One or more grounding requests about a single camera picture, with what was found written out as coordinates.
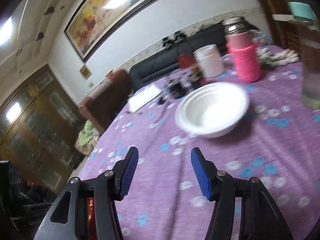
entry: white bowl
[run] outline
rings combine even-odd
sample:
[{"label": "white bowl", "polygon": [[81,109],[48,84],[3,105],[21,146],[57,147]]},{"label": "white bowl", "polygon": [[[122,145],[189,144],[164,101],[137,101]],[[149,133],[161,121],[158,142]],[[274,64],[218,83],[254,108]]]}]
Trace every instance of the white bowl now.
[{"label": "white bowl", "polygon": [[216,138],[233,130],[249,107],[249,96],[239,85],[217,82],[205,85],[179,104],[175,119],[185,132]]}]

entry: wooden door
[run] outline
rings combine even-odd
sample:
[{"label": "wooden door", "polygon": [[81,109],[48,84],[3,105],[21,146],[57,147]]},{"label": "wooden door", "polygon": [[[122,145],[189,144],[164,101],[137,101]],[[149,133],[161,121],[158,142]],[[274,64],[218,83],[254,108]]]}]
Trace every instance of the wooden door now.
[{"label": "wooden door", "polygon": [[[12,120],[7,113],[18,103]],[[19,166],[20,176],[59,193],[83,160],[74,144],[84,118],[49,68],[20,88],[0,115],[0,156]]]},{"label": "wooden door", "polygon": [[291,22],[275,21],[273,14],[289,14],[291,11],[286,0],[259,0],[266,15],[274,44],[283,49],[294,49],[301,52],[297,26]]}]

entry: white jar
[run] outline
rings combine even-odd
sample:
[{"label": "white jar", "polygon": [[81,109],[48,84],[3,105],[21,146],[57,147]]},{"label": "white jar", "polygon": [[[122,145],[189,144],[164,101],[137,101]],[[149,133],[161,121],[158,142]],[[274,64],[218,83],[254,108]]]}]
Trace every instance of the white jar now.
[{"label": "white jar", "polygon": [[205,78],[216,77],[223,73],[224,65],[216,44],[197,49],[193,54]]}]

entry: black sofa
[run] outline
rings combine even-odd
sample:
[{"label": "black sofa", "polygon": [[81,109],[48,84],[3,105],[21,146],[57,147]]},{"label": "black sofa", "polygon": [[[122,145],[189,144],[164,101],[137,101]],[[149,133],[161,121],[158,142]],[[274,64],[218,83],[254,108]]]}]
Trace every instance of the black sofa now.
[{"label": "black sofa", "polygon": [[222,23],[200,31],[179,43],[173,44],[169,49],[146,58],[132,66],[130,76],[133,81],[134,91],[150,84],[179,68],[178,57],[182,54],[193,55],[193,52],[203,46],[216,44],[223,56],[227,53],[224,26]]}]

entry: green patterned cloth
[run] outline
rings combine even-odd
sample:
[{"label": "green patterned cloth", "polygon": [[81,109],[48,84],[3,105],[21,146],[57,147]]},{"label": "green patterned cloth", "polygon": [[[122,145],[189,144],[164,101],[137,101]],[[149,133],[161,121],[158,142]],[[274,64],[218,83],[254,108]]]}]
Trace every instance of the green patterned cloth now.
[{"label": "green patterned cloth", "polygon": [[91,121],[85,122],[84,128],[78,135],[77,143],[80,147],[85,146],[95,135],[93,134],[94,125]]}]

